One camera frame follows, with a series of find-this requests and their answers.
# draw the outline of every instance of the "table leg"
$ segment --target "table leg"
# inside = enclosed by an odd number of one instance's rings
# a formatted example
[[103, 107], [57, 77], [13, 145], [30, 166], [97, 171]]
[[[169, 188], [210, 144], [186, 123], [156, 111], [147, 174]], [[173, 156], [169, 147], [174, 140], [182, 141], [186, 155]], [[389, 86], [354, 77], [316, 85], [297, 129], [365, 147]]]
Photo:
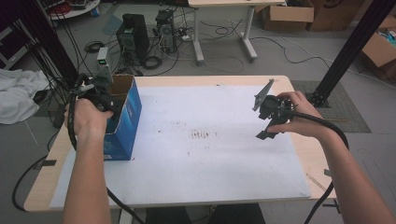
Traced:
[[201, 63], [204, 62], [204, 54], [202, 53], [201, 44], [199, 43], [199, 38], [198, 38], [198, 25], [199, 25], [198, 9], [199, 8], [197, 7], [194, 9], [194, 37], [192, 39], [192, 44], [194, 45], [197, 64], [200, 65]]
[[254, 15], [254, 7], [249, 7], [249, 9], [247, 10], [247, 25], [245, 27], [245, 32], [241, 33], [242, 42], [247, 48], [251, 62], [259, 58], [253, 46], [251, 46], [250, 40], [248, 39], [248, 35], [250, 33], [251, 21], [253, 20], [253, 15]]
[[121, 209], [119, 224], [131, 224], [134, 218], [125, 210]]

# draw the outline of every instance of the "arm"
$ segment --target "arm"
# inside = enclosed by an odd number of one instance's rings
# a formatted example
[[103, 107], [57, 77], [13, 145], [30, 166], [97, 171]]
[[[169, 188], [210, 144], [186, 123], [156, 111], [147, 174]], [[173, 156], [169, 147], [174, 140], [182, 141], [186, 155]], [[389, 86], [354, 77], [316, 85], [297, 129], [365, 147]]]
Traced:
[[[321, 118], [301, 92], [284, 92], [279, 97], [291, 99], [296, 111]], [[396, 223], [395, 216], [337, 133], [314, 121], [299, 118], [269, 127], [268, 132], [294, 132], [319, 140], [332, 172], [332, 182], [345, 223]]]
[[111, 112], [97, 110], [89, 100], [76, 101], [78, 144], [64, 204], [64, 223], [111, 223], [103, 156], [106, 120], [111, 116]]

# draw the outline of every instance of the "white paper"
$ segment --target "white paper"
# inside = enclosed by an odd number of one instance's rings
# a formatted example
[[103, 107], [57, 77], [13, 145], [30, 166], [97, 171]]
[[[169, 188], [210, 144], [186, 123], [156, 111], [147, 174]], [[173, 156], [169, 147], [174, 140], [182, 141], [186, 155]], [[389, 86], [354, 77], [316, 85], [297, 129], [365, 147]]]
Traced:
[[[309, 198], [289, 135], [256, 138], [269, 122], [252, 110], [261, 89], [138, 88], [132, 159], [105, 162], [107, 186], [132, 207]], [[71, 150], [50, 207], [64, 206], [74, 157]]]

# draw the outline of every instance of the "wrist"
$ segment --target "wrist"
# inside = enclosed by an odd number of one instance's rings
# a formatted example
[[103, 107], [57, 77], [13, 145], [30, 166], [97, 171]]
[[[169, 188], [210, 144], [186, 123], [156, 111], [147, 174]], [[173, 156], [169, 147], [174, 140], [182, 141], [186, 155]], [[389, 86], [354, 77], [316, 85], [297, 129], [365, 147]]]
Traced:
[[335, 131], [327, 127], [323, 127], [323, 130], [318, 132], [316, 138], [322, 145], [328, 145], [341, 140], [341, 137]]
[[78, 141], [96, 142], [103, 141], [105, 132], [101, 129], [82, 129], [78, 132]]

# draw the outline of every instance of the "box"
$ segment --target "box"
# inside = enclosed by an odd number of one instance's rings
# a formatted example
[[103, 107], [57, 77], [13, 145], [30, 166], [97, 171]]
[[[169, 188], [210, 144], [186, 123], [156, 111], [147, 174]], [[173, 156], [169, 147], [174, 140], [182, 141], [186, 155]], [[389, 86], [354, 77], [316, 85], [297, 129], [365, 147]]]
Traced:
[[269, 6], [262, 10], [264, 30], [303, 31], [314, 20], [314, 6], [309, 0], [302, 7]]
[[[379, 26], [378, 31], [396, 29], [396, 18], [388, 16]], [[373, 34], [361, 50], [361, 59], [367, 68], [378, 78], [396, 81], [396, 47], [379, 34]]]
[[345, 30], [359, 12], [364, 0], [311, 0], [315, 7], [309, 31]]
[[120, 119], [109, 119], [105, 134], [105, 161], [131, 159], [142, 104], [136, 82], [131, 75], [113, 76], [110, 94], [123, 102]]

